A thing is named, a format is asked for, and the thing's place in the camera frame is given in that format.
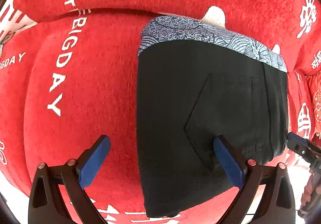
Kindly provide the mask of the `person's right hand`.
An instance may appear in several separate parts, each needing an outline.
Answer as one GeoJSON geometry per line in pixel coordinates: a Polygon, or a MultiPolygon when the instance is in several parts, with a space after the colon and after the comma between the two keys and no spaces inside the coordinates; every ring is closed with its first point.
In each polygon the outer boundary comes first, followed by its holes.
{"type": "Polygon", "coordinates": [[[302,206],[305,206],[307,204],[307,202],[310,202],[310,200],[311,200],[311,193],[313,191],[312,180],[313,180],[313,175],[311,175],[309,177],[307,185],[304,188],[304,192],[303,192],[302,197],[301,197],[301,205],[302,206]]]}

